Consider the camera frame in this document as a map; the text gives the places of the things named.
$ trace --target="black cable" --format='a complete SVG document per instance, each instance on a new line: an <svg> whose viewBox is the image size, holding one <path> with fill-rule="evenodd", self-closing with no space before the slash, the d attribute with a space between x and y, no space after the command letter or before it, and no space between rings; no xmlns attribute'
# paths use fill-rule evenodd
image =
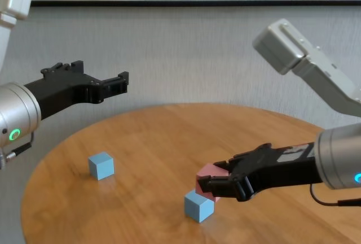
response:
<svg viewBox="0 0 361 244"><path fill-rule="evenodd" d="M311 196L312 196L313 200L315 200L317 203L319 203L319 204L321 204L323 206L361 206L361 198L349 199L349 200L341 200L341 201L337 201L337 203L325 203L325 202L322 202L322 201L318 200L318 198L314 194L313 184L310 185L310 193L311 193Z"/></svg>
<svg viewBox="0 0 361 244"><path fill-rule="evenodd" d="M310 193L311 193L313 200L315 200L317 203L319 203L323 206L338 206L338 203L325 203L325 202L318 200L318 198L314 194L314 185L313 184L310 185Z"/></svg>
<svg viewBox="0 0 361 244"><path fill-rule="evenodd" d="M34 132L32 132L30 141L28 143L21 145L20 147L12 150L12 152L15 153L16 156L18 156L21 153L25 152L26 150L30 149L32 147L33 142L34 142Z"/></svg>

